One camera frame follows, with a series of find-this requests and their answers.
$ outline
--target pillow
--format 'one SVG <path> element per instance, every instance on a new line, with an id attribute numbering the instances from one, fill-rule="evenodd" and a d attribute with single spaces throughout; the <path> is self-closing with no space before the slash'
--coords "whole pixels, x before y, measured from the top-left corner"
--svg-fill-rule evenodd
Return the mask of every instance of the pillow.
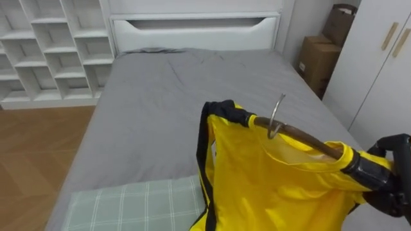
<path id="1" fill-rule="evenodd" d="M 71 195 L 64 231 L 189 230 L 205 209 L 198 176 Z"/>

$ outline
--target wardrobe door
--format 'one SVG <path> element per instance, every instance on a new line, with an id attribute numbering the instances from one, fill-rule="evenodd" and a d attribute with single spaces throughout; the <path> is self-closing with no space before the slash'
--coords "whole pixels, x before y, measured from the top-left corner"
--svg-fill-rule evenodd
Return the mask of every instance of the wardrobe door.
<path id="1" fill-rule="evenodd" d="M 324 104 L 348 129 L 411 12 L 409 0 L 363 0 Z"/>
<path id="2" fill-rule="evenodd" d="M 352 127 L 362 148 L 387 135 L 411 134 L 411 19 L 403 28 Z"/>

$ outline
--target yellow jacket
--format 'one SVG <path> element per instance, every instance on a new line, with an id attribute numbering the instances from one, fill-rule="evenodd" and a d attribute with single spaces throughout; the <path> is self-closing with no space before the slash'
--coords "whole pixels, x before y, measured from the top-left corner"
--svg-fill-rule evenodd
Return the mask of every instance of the yellow jacket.
<path id="1" fill-rule="evenodd" d="M 197 161 L 206 203 L 190 231 L 341 230 L 362 192 L 388 187 L 391 163 L 342 142 L 339 160 L 254 126 L 233 101 L 206 103 Z"/>

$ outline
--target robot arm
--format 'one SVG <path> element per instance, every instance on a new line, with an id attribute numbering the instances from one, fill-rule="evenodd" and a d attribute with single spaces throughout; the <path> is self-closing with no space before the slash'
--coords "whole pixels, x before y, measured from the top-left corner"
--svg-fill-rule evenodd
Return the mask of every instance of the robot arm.
<path id="1" fill-rule="evenodd" d="M 363 194 L 375 209 L 396 218 L 404 216 L 411 225 L 411 136 L 392 135 L 381 138 L 368 153 L 385 157 L 387 151 L 394 156 L 394 188 L 390 191 L 372 191 Z"/>

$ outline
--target gray bed sheet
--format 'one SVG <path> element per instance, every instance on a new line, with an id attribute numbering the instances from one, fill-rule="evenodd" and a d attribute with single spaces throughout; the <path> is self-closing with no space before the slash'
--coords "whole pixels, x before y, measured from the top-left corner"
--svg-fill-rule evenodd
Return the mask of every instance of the gray bed sheet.
<path id="1" fill-rule="evenodd" d="M 358 148 L 276 52 L 185 49 L 117 58 L 46 230 L 60 230 L 72 192 L 196 174 L 198 124 L 206 101 L 233 99 L 268 117 L 281 93 L 286 97 L 278 120 L 322 141 Z M 386 216 L 361 206 L 344 229 L 392 229 L 385 221 Z"/>

